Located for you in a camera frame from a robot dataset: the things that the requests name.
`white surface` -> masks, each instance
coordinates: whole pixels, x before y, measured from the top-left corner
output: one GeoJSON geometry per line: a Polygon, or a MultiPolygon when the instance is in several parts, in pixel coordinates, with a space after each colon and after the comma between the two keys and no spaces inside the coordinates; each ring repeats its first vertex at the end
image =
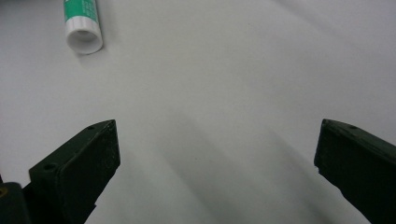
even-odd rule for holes
{"type": "Polygon", "coordinates": [[[97,0],[105,46],[64,42],[62,1],[0,1],[0,172],[118,123],[88,223],[368,223],[313,165],[322,119],[396,134],[396,2],[97,0]]]}

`white cap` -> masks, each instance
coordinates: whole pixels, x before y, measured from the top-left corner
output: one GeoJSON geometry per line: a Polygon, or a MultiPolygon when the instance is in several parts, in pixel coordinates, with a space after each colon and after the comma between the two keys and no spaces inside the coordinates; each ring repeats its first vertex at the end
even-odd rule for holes
{"type": "Polygon", "coordinates": [[[95,53],[103,46],[99,24],[82,16],[66,21],[66,41],[73,51],[80,54],[95,53]]]}

